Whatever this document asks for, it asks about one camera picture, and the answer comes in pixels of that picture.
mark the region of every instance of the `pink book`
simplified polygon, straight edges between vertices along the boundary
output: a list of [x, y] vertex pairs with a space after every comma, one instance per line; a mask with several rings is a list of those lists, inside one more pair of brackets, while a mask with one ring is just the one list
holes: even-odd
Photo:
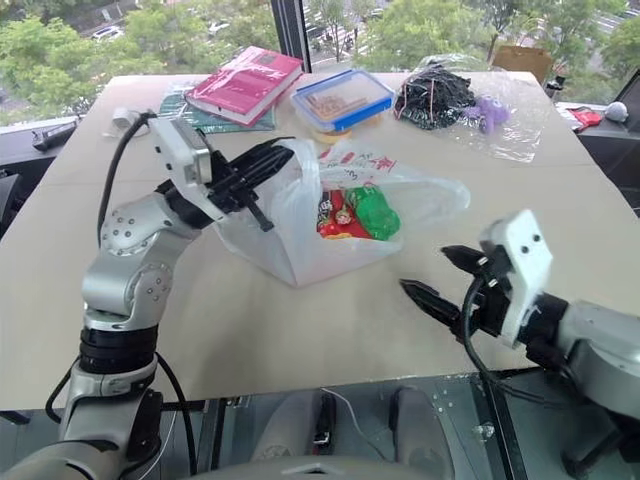
[[185, 99], [200, 110], [251, 126], [301, 74], [302, 60], [249, 47]]

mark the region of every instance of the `white cable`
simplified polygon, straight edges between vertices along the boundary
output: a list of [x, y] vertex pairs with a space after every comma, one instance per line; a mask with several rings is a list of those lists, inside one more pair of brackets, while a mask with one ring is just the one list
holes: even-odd
[[173, 425], [176, 423], [176, 416], [178, 415], [178, 411], [176, 410], [175, 412], [173, 412], [173, 418], [171, 419], [171, 425], [169, 425], [169, 431], [167, 432], [167, 438], [165, 438], [164, 440], [164, 445], [162, 445], [162, 448], [160, 449], [160, 451], [158, 452], [158, 455], [156, 456], [156, 459], [153, 461], [153, 463], [151, 464], [151, 466], [149, 466], [149, 468], [147, 469], [146, 472], [144, 472], [142, 474], [142, 476], [140, 478], [138, 478], [138, 480], [142, 480], [144, 477], [146, 477], [147, 475], [149, 475], [151, 473], [151, 470], [153, 470], [153, 468], [158, 464], [158, 462], [160, 461], [160, 457], [162, 457], [162, 454], [164, 453], [164, 451], [167, 448], [167, 445], [169, 444], [169, 440], [171, 440], [171, 432], [173, 431]]
[[345, 397], [343, 397], [342, 395], [340, 395], [338, 392], [334, 392], [333, 390], [329, 390], [328, 388], [321, 388], [320, 390], [322, 390], [323, 392], [327, 392], [331, 395], [333, 395], [336, 398], [339, 398], [340, 400], [342, 400], [346, 405], [347, 408], [349, 409], [349, 414], [351, 415], [351, 420], [353, 421], [353, 426], [356, 429], [356, 431], [358, 432], [358, 435], [360, 435], [362, 437], [362, 439], [367, 442], [367, 445], [369, 445], [373, 450], [375, 450], [375, 452], [378, 454], [378, 456], [388, 462], [387, 457], [384, 456], [384, 454], [382, 453], [382, 451], [376, 447], [376, 445], [371, 441], [371, 439], [369, 437], [367, 437], [364, 432], [362, 431], [362, 429], [360, 428], [360, 424], [358, 424], [358, 419], [356, 418], [356, 412], [353, 411], [353, 407], [351, 406], [351, 402], [349, 400], [347, 400]]

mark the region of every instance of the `purple object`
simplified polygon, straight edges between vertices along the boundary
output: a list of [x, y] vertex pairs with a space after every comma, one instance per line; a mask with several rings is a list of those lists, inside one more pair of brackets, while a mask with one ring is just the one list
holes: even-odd
[[476, 105], [465, 108], [464, 115], [470, 120], [478, 120], [480, 131], [487, 135], [511, 116], [506, 106], [489, 95], [476, 97]]

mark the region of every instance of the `book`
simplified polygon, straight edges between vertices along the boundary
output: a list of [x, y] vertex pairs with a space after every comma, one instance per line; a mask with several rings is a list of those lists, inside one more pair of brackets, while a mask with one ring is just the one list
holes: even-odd
[[249, 47], [185, 94], [200, 110], [251, 126], [302, 74], [302, 60]]
[[260, 132], [272, 131], [276, 128], [275, 107], [268, 108], [267, 111], [256, 122], [249, 126], [239, 125], [226, 118], [212, 115], [189, 105], [184, 99], [184, 94], [193, 90], [198, 81], [177, 82], [171, 84], [165, 92], [164, 99], [158, 109], [159, 117], [182, 117], [193, 128], [202, 130], [206, 134], [210, 133], [231, 133], [231, 132]]

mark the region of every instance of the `plastic container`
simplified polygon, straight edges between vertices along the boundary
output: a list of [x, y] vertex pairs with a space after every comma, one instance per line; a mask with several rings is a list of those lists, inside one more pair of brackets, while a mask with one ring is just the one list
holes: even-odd
[[347, 70], [295, 91], [298, 115], [319, 132], [342, 132], [391, 108], [394, 92], [364, 70]]

